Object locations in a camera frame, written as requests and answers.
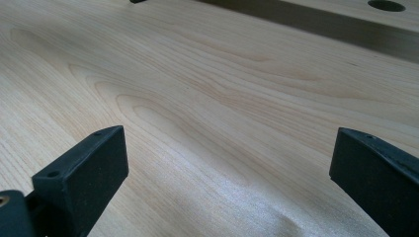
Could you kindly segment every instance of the wooden table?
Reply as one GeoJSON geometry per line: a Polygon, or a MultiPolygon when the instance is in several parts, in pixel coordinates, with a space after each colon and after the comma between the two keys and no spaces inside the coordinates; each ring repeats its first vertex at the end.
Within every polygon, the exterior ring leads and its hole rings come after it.
{"type": "Polygon", "coordinates": [[[122,124],[129,177],[90,236],[385,236],[328,170],[339,126],[419,156],[418,49],[217,5],[1,0],[0,189],[122,124]]]}

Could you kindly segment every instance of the light wood tabletop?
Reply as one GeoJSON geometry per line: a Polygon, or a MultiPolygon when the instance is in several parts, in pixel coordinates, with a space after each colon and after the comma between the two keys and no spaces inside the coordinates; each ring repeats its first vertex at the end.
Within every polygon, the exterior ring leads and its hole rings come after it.
{"type": "Polygon", "coordinates": [[[385,236],[328,171],[340,126],[419,156],[417,25],[219,2],[0,0],[0,190],[121,124],[90,236],[385,236]]]}

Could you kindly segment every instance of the round hole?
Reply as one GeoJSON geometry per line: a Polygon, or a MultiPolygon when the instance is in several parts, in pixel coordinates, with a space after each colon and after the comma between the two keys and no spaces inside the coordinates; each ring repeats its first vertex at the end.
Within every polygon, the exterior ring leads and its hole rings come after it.
{"type": "Polygon", "coordinates": [[[59,172],[58,171],[52,171],[52,172],[50,172],[50,173],[47,174],[47,176],[49,178],[53,178],[53,177],[56,177],[58,175],[59,175],[59,172]]]}
{"type": "Polygon", "coordinates": [[[0,196],[0,207],[6,205],[7,202],[9,202],[9,199],[8,196],[0,196]]]}
{"type": "Polygon", "coordinates": [[[386,12],[402,12],[406,10],[403,5],[392,1],[372,0],[368,2],[368,5],[386,12]]]}

